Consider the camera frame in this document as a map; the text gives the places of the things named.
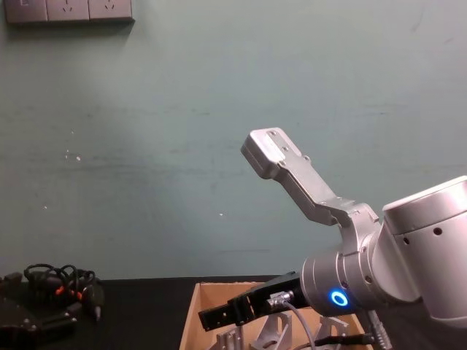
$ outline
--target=wooden box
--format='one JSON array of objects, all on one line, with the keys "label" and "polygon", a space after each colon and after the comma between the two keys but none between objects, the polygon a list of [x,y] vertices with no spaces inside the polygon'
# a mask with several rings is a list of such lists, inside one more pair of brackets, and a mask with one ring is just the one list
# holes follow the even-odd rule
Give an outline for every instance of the wooden box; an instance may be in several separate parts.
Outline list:
[{"label": "wooden box", "polygon": [[[201,326],[198,312],[207,308],[223,305],[227,300],[242,294],[257,284],[258,283],[252,282],[197,284],[193,292],[193,297],[191,298],[190,309],[188,310],[185,329],[183,330],[180,350],[207,350],[215,343],[216,334],[224,332],[233,326],[227,326],[219,328],[218,330],[205,332]],[[309,326],[315,334],[320,323],[320,315],[310,308],[302,309],[301,313],[305,316],[305,319],[308,321]],[[339,318],[349,324],[349,327],[347,328],[349,330],[349,335],[363,333],[363,328],[355,315],[340,316]],[[264,322],[265,318],[257,319],[243,327],[245,350],[249,350],[248,344],[258,337]],[[304,329],[294,314],[292,314],[292,334],[292,349],[301,344],[308,343]],[[345,349],[372,350],[373,348],[371,346],[359,345],[348,346]]]}]

